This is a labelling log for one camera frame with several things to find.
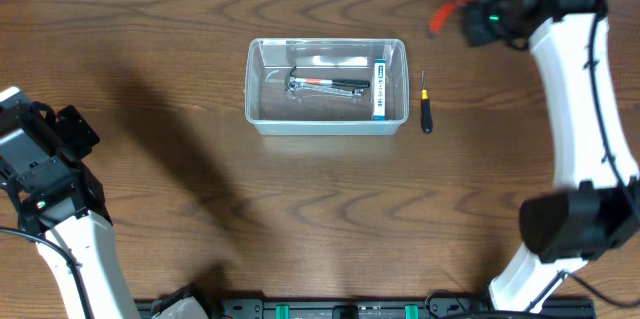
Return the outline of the orange handled pliers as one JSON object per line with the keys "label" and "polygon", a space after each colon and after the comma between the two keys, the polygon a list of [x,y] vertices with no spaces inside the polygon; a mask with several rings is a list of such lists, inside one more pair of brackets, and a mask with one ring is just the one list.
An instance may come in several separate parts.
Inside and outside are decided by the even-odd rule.
{"label": "orange handled pliers", "polygon": [[469,0],[446,0],[433,14],[428,24],[430,37],[438,36],[449,17],[460,7],[465,6]]}

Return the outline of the black yellow screwdriver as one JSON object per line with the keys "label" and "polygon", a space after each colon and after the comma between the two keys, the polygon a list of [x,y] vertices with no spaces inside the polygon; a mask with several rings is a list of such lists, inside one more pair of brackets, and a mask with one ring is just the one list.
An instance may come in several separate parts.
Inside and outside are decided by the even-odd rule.
{"label": "black yellow screwdriver", "polygon": [[428,94],[428,89],[426,87],[425,81],[425,72],[421,72],[421,117],[420,124],[421,129],[425,134],[431,134],[433,131],[433,119],[431,113],[431,105]]}

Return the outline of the white blue small box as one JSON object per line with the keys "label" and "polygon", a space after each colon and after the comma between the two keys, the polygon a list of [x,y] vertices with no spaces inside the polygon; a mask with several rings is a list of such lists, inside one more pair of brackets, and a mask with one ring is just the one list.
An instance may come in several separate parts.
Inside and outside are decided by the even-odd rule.
{"label": "white blue small box", "polygon": [[386,116],[386,61],[384,59],[376,59],[374,62],[371,89],[372,119],[382,121]]}

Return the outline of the silver double ended wrench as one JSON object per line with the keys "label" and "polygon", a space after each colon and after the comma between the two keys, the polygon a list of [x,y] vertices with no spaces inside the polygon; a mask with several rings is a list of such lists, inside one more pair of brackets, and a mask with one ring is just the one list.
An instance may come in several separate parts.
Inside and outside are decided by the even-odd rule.
{"label": "silver double ended wrench", "polygon": [[367,81],[340,81],[340,80],[319,80],[311,82],[307,80],[294,80],[285,85],[285,89],[289,92],[298,92],[300,90],[311,90],[324,94],[330,94],[342,97],[362,97],[366,90],[370,88]]}

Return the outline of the black orange hammer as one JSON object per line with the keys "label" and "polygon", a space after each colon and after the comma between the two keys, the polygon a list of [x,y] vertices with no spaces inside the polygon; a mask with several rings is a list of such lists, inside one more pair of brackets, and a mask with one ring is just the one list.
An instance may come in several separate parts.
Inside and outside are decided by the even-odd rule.
{"label": "black orange hammer", "polygon": [[294,93],[302,89],[312,90],[325,94],[338,96],[363,96],[371,83],[367,80],[358,79],[322,79],[299,77],[296,75],[297,66],[294,65],[285,80],[285,91]]}

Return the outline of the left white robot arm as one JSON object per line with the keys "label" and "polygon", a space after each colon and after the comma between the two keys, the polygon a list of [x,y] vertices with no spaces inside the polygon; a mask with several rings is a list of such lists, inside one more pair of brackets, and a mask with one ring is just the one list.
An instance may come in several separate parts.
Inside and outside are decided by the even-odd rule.
{"label": "left white robot arm", "polygon": [[84,164],[99,137],[78,110],[1,93],[1,188],[13,234],[35,243],[71,318],[136,318],[102,184]]}

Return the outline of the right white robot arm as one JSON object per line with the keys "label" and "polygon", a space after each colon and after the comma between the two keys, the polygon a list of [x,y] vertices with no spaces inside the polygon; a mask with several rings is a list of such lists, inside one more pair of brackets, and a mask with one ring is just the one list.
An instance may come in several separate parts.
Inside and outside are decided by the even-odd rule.
{"label": "right white robot arm", "polygon": [[544,87],[554,146],[552,193],[519,210],[522,239],[488,286],[492,313],[538,316],[588,263],[639,229],[639,166],[619,117],[608,58],[607,0],[473,0],[467,43],[530,53]]}

